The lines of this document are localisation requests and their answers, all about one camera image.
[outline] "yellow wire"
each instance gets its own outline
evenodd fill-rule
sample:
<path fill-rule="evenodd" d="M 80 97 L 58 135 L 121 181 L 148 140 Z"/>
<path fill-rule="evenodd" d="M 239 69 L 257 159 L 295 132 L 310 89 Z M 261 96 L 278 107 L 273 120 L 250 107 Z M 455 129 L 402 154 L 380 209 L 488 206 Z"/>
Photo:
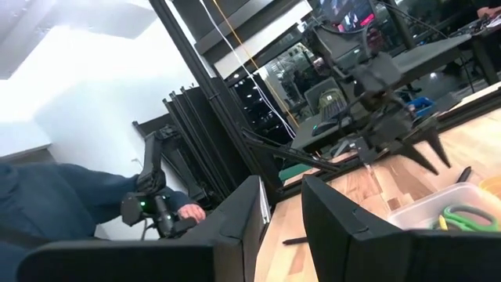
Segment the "yellow wire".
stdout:
<path fill-rule="evenodd" d="M 219 13 L 221 14 L 222 18 L 225 19 L 225 22 L 226 24 L 228 24 L 229 26 L 229 29 L 232 31 L 232 34 L 233 36 L 235 36 L 236 40 L 240 43 L 240 45 L 242 46 L 242 49 L 245 51 L 245 53 L 247 54 L 247 56 L 249 57 L 250 61 L 252 62 L 252 64 L 254 65 L 254 67 L 257 69 L 259 69 L 258 67 L 258 64 L 254 61 L 254 59 L 252 59 L 252 56 L 250 55 L 250 53 L 247 51 L 247 48 L 245 48 L 245 45 L 242 43 L 242 41 L 240 40 L 240 37 L 238 37 L 238 35 L 236 35 L 236 32 L 235 30 L 233 29 L 232 25 L 229 24 L 229 21 L 228 19 L 226 18 L 225 14 L 222 12 L 221 10 L 221 7 L 219 7 L 219 4 L 218 4 L 218 1 L 217 0 L 212 0 L 212 2 L 214 3 L 214 5 L 216 5 L 216 8 L 218 8 L 218 11 Z M 299 124 L 297 123 L 296 119 L 292 116 L 292 114 L 289 112 L 289 110 L 287 109 L 287 106 L 283 103 L 283 101 L 280 99 L 279 95 L 276 93 L 275 89 L 266 81 L 263 79 L 263 81 L 265 82 L 266 86 L 268 86 L 268 88 L 270 88 L 270 90 L 272 91 L 272 94 L 278 99 L 278 101 L 280 101 L 280 103 L 282 104 L 283 108 L 285 109 L 285 111 L 287 112 L 287 114 L 289 115 L 289 117 L 292 119 L 292 121 L 294 122 L 294 124 L 299 128 Z"/>

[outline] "white wall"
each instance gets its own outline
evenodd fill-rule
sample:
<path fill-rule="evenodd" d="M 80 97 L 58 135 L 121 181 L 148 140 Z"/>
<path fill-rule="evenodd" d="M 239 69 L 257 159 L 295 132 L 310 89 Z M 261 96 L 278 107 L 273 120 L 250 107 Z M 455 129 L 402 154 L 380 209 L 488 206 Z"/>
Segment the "white wall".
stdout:
<path fill-rule="evenodd" d="M 261 29 L 258 33 L 247 39 L 243 45 L 235 48 L 235 52 L 242 62 L 247 62 L 250 57 L 263 50 L 273 40 L 278 38 L 289 27 L 295 25 L 303 16 L 312 11 L 312 7 L 307 1 L 303 0 L 292 7 L 289 11 L 279 16 L 274 22 Z M 235 54 L 230 52 L 214 64 L 219 74 L 227 78 L 241 65 Z"/>
<path fill-rule="evenodd" d="M 0 81 L 0 121 L 36 121 L 59 162 L 131 176 L 142 170 L 144 142 L 132 126 L 167 113 L 161 100 L 195 80 L 157 20 L 135 40 L 53 28 L 8 80 Z M 185 187 L 170 168 L 168 185 Z M 142 223 L 116 219 L 98 235 L 139 239 Z M 147 238 L 157 238 L 151 230 Z"/>
<path fill-rule="evenodd" d="M 33 121 L 0 121 L 0 159 L 21 157 L 49 145 L 49 137 Z"/>

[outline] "computer monitor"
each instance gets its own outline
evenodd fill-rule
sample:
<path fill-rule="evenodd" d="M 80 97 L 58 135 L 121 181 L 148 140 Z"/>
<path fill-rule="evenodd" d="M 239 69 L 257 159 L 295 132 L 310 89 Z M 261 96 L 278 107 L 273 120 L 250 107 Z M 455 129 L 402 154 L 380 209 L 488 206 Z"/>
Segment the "computer monitor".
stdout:
<path fill-rule="evenodd" d="M 323 14 L 341 32 L 360 30 L 375 18 L 369 0 L 326 0 L 320 3 Z"/>

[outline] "person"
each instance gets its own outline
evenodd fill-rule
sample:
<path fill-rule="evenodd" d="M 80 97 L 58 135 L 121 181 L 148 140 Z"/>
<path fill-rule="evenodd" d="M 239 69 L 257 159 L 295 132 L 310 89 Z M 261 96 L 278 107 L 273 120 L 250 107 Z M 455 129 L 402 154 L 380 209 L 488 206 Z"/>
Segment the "person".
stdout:
<path fill-rule="evenodd" d="M 501 12 L 501 0 L 474 0 L 479 18 L 492 17 Z"/>
<path fill-rule="evenodd" d="M 477 19 L 477 10 L 472 5 L 470 0 L 445 0 L 440 8 L 440 22 L 445 22 L 451 17 L 460 13 L 460 17 L 450 23 L 450 25 L 444 31 L 446 34 L 451 34 L 456 32 L 461 27 L 470 24 Z M 454 77 L 460 78 L 463 67 L 455 61 L 448 63 L 442 70 L 443 74 L 452 75 Z M 473 75 L 477 75 L 477 71 L 473 69 Z"/>
<path fill-rule="evenodd" d="M 137 178 L 75 164 L 0 163 L 0 227 L 50 241 L 92 238 L 98 224 L 121 214 L 121 200 L 136 190 Z M 166 187 L 162 193 L 180 218 L 205 219 L 204 210 L 182 192 Z M 16 281 L 29 251 L 0 236 L 0 281 Z"/>

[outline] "wooden tabletop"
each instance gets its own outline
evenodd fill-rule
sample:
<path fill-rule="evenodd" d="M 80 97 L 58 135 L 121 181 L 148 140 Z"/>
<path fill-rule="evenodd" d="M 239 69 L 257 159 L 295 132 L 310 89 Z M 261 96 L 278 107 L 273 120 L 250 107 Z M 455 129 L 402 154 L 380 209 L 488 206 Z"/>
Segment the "wooden tabletop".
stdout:
<path fill-rule="evenodd" d="M 476 92 L 457 107 L 500 86 L 501 82 Z M 329 184 L 363 208 L 386 219 L 391 211 L 452 185 L 467 166 L 472 167 L 468 181 L 473 184 L 501 175 L 501 109 L 442 133 L 441 140 L 452 168 L 445 167 L 426 143 L 416 145 L 418 151 L 437 168 L 439 175 L 396 156 L 373 164 L 371 169 L 360 168 L 343 175 Z M 313 168 L 305 174 L 316 171 Z M 276 205 L 259 251 L 255 281 L 317 281 L 308 244 L 282 245 L 284 240 L 303 236 L 301 195 L 297 195 Z"/>

